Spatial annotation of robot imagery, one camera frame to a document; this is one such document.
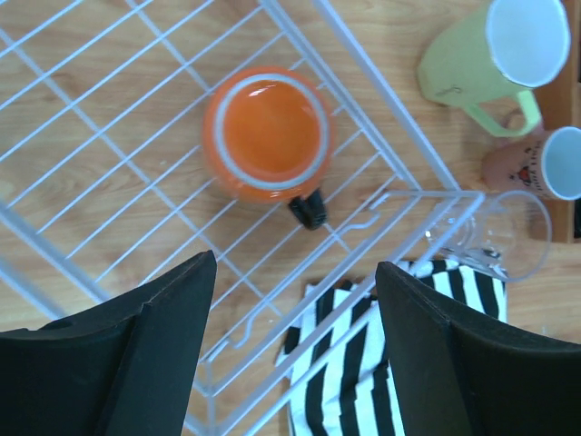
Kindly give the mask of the light green mug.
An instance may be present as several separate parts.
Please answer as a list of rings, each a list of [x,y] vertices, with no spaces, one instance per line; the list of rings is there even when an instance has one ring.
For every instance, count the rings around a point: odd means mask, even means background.
[[[441,32],[419,62],[424,98],[462,109],[495,137],[519,137],[542,121],[535,90],[552,82],[569,57],[566,9],[555,0],[491,1]],[[524,117],[511,130],[482,104],[511,98]]]

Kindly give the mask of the clear glass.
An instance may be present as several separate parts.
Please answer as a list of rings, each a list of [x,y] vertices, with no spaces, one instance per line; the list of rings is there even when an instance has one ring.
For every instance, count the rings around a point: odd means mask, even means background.
[[[454,205],[426,237],[445,258],[504,282],[519,282],[546,261],[552,223],[536,196],[510,191],[488,195],[472,213]]]

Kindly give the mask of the small pink mug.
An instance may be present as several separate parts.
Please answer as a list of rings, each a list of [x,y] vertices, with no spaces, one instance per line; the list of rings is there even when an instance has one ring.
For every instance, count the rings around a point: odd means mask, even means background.
[[[580,198],[580,129],[564,126],[501,145],[482,162],[482,178],[496,191],[525,190],[563,201]]]

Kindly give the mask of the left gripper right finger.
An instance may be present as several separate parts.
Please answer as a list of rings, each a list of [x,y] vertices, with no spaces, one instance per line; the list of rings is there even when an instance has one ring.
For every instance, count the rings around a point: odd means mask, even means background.
[[[577,435],[580,347],[521,330],[379,263],[376,289],[407,435]]]

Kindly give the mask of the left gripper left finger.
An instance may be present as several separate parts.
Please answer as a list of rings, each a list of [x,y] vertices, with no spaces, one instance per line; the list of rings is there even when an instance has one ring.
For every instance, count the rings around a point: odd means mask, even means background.
[[[38,330],[1,335],[4,435],[178,435],[217,262],[165,274]]]

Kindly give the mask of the orange mug black handle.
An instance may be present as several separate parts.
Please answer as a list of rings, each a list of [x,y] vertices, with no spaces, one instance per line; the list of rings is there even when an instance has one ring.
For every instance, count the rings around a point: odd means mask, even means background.
[[[246,68],[228,78],[203,118],[202,149],[222,189],[250,203],[286,203],[311,231],[327,221],[320,183],[335,144],[320,92],[278,66]]]

